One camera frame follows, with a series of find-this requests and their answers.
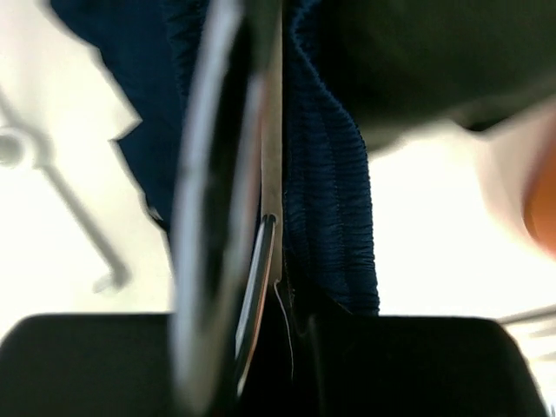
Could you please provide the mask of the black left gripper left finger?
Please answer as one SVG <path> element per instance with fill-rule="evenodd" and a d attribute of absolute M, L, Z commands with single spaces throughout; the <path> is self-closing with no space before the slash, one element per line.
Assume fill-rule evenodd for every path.
<path fill-rule="evenodd" d="M 41 314 L 1 343 L 3 416 L 173 416 L 165 314 Z"/>

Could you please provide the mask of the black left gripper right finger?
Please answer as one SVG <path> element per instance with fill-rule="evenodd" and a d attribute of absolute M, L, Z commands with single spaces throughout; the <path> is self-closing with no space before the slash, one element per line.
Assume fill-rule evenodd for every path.
<path fill-rule="evenodd" d="M 350 314 L 306 282 L 281 296 L 291 416 L 544 416 L 516 342 L 480 318 Z"/>

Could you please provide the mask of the navy blue shorts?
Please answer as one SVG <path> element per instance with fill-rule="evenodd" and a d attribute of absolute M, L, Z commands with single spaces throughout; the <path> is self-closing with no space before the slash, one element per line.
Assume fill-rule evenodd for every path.
<path fill-rule="evenodd" d="M 96 47 L 141 122 L 118 140 L 159 224 L 174 197 L 182 118 L 207 15 L 205 1 L 54 1 Z M 375 315 L 367 151 L 353 118 L 321 76 L 321 3 L 293 2 L 284 31 L 286 263 L 344 308 Z"/>

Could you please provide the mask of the grey hanger with metal hook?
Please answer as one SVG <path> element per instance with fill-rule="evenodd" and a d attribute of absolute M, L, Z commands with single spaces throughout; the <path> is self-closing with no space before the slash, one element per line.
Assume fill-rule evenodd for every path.
<path fill-rule="evenodd" d="M 183 131 L 169 326 L 181 416 L 230 414 L 261 325 L 276 219 L 258 216 L 261 135 L 278 1 L 208 9 Z"/>

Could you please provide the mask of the olive green shorts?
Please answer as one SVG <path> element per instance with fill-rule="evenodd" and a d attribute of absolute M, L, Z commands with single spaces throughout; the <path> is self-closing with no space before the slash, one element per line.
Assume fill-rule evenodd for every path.
<path fill-rule="evenodd" d="M 555 93 L 552 1 L 302 1 L 292 38 L 369 151 L 436 120 L 484 130 Z"/>

